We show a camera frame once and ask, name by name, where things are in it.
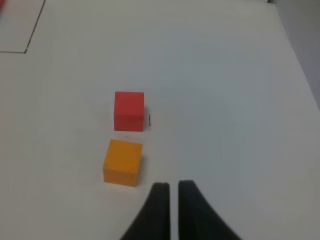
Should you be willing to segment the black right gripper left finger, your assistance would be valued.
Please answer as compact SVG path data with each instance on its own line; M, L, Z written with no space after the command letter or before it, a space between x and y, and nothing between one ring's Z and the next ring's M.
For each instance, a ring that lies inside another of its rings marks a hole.
M170 239L170 185L156 182L122 240Z

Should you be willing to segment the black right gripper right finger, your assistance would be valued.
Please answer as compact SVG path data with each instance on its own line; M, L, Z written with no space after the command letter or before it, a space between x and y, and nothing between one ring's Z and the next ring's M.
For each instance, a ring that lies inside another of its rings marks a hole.
M180 240L239 240L220 218L192 180L178 183L178 235Z

